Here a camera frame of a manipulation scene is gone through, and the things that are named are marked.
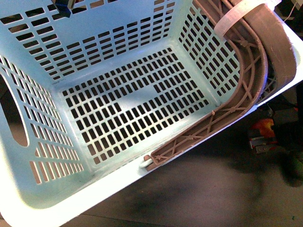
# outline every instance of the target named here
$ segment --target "laundry basket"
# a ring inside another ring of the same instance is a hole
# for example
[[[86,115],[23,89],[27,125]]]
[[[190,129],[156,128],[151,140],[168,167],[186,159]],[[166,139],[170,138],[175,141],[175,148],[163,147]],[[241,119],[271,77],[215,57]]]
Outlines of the laundry basket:
[[[27,136],[0,107],[4,218],[59,226],[289,83],[292,46],[265,5],[214,33],[238,2],[77,0],[66,18],[50,0],[1,1],[1,81]]]

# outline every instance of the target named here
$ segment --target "light blue plastic basket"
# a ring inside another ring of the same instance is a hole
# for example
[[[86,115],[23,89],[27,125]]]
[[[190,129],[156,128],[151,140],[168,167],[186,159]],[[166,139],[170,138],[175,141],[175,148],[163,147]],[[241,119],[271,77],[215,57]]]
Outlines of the light blue plastic basket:
[[[147,174],[143,156],[238,85],[234,50],[191,0],[79,0],[70,18],[50,0],[10,0],[0,21],[0,75],[28,140],[13,139],[0,108],[12,225],[14,209],[60,225]]]

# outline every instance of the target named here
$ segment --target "brown plastic piece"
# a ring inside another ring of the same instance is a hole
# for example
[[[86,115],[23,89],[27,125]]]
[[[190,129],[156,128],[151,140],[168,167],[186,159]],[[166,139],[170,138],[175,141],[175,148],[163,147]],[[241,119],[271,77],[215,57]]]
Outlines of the brown plastic piece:
[[[193,0],[193,4],[215,26],[239,1]],[[247,113],[259,100],[266,82],[268,83],[267,55],[270,58],[269,64],[275,71],[275,79],[270,81],[271,88],[270,92],[267,91],[267,97],[294,78],[296,62],[291,44],[279,19],[265,5],[251,11],[224,37],[235,50],[240,63],[240,79],[235,92],[226,103],[152,152],[153,163],[146,168],[148,171],[163,165]]]

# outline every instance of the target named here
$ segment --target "plastic grid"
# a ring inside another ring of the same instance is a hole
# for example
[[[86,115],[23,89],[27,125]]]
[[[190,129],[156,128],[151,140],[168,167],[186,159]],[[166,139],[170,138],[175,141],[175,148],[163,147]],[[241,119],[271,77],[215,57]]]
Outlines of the plastic grid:
[[[154,98],[123,108],[124,97],[147,87],[154,90]],[[209,104],[170,48],[62,94],[95,164],[127,152]]]
[[[30,165],[37,183],[83,171],[51,94],[5,57],[0,56],[0,75],[9,82],[14,96],[27,114],[37,147]]]
[[[78,1],[73,14],[86,11],[88,6],[102,6],[113,1]],[[62,46],[55,23],[65,19],[54,5],[40,7],[25,13],[1,18],[1,22],[16,35],[18,41],[54,79],[58,80],[76,71],[150,42],[168,36],[175,2],[155,0],[151,17],[134,21],[88,37],[82,41]]]
[[[201,9],[194,5],[189,10],[179,41],[219,96],[234,92],[240,74],[235,51],[228,42],[219,40],[207,16],[201,15]]]

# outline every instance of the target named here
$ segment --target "zip tie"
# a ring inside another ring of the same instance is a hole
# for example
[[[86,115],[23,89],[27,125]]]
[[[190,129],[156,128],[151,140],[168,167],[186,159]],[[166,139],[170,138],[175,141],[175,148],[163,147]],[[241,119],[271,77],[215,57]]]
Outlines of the zip tie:
[[[281,1],[282,0],[242,0],[219,20],[217,25],[214,27],[214,32],[223,41],[226,32],[254,8],[259,5],[266,4],[269,9],[274,11],[275,6]]]

